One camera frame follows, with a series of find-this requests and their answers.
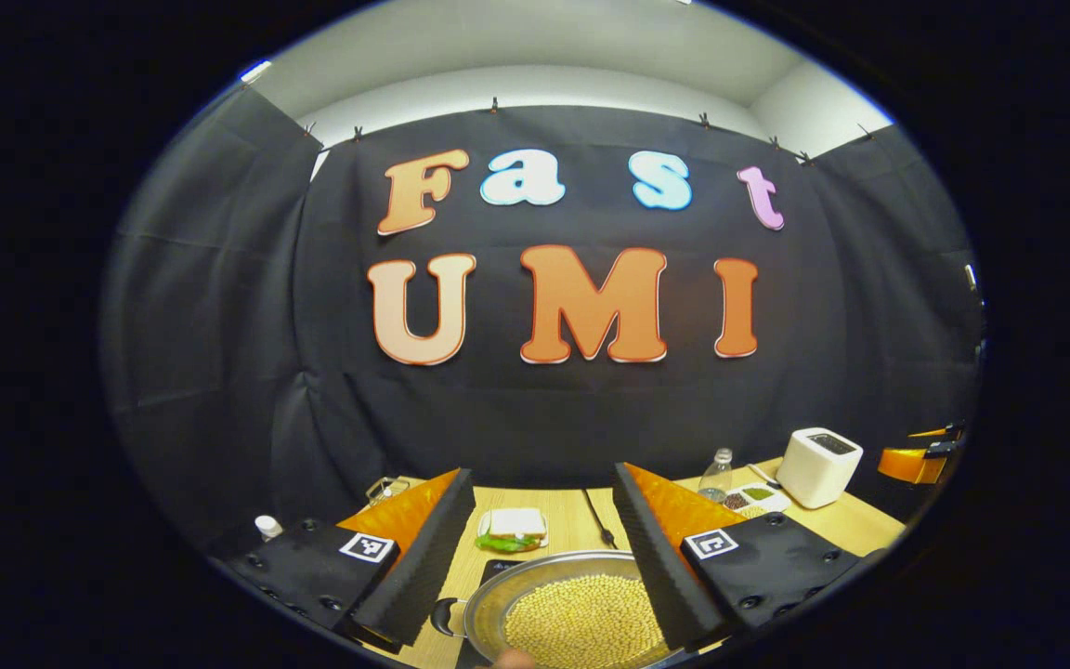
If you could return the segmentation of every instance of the lettuce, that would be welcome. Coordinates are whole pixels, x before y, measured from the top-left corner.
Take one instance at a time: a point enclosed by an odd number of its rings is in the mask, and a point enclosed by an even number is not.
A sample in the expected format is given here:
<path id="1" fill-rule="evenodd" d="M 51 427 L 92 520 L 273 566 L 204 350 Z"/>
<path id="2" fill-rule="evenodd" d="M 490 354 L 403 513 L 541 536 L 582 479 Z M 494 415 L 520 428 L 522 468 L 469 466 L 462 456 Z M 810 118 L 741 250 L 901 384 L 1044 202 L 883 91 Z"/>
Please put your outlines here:
<path id="1" fill-rule="evenodd" d="M 479 547 L 479 549 L 491 549 L 502 552 L 521 552 L 530 549 L 532 544 L 537 544 L 538 542 L 538 537 L 499 538 L 491 537 L 489 534 L 482 534 L 480 537 L 476 538 L 475 545 L 476 547 Z"/>

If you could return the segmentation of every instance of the ceiling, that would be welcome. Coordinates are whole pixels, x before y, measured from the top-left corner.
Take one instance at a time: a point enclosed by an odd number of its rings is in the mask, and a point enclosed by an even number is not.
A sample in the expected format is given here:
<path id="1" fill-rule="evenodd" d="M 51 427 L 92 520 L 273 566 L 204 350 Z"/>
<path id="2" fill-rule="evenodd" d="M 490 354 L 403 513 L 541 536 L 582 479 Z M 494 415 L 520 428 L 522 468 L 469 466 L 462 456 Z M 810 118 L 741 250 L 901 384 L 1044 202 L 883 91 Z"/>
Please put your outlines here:
<path id="1" fill-rule="evenodd" d="M 804 57 L 700 3 L 391 0 L 319 30 L 271 60 L 257 88 L 299 119 L 421 76 L 531 64 L 649 76 L 749 107 Z"/>

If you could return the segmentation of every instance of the sandwich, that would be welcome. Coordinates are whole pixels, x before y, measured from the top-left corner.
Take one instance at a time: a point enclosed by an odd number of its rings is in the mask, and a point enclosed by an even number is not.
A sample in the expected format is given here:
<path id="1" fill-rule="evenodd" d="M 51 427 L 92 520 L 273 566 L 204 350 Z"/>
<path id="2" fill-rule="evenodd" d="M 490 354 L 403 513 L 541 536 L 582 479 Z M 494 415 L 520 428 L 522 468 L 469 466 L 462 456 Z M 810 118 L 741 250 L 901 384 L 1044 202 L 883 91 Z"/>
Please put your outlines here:
<path id="1" fill-rule="evenodd" d="M 538 549 L 547 536 L 544 514 L 538 508 L 494 508 L 489 513 L 489 528 L 478 528 L 476 546 L 502 552 Z"/>

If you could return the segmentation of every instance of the white toaster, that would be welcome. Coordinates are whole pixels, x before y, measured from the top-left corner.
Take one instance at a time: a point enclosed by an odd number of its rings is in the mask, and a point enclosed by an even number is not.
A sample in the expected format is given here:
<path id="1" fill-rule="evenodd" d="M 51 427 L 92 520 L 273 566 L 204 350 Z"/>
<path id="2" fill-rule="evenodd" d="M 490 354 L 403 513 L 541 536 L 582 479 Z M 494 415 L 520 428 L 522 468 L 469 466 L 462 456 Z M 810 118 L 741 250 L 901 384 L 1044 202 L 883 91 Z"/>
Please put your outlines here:
<path id="1" fill-rule="evenodd" d="M 835 503 L 861 461 L 861 446 L 823 427 L 791 432 L 774 477 L 806 508 Z"/>

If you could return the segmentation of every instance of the light blue letter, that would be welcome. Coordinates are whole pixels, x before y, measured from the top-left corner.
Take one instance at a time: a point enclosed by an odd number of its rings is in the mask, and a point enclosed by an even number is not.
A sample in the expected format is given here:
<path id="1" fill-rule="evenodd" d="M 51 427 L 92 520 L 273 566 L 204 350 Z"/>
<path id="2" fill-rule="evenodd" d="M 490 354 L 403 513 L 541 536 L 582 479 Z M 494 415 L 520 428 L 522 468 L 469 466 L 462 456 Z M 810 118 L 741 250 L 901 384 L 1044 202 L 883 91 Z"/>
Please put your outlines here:
<path id="1" fill-rule="evenodd" d="M 523 166 L 510 168 L 518 162 Z M 482 182 L 482 199 L 491 204 L 515 204 L 523 200 L 532 204 L 557 202 L 565 192 L 564 185 L 556 181 L 557 166 L 555 156 L 539 149 L 502 153 L 489 162 L 489 170 L 493 173 Z"/>
<path id="2" fill-rule="evenodd" d="M 692 201 L 687 184 L 687 165 L 679 156 L 658 151 L 639 151 L 630 156 L 630 173 L 638 179 L 633 196 L 645 208 L 683 209 Z"/>

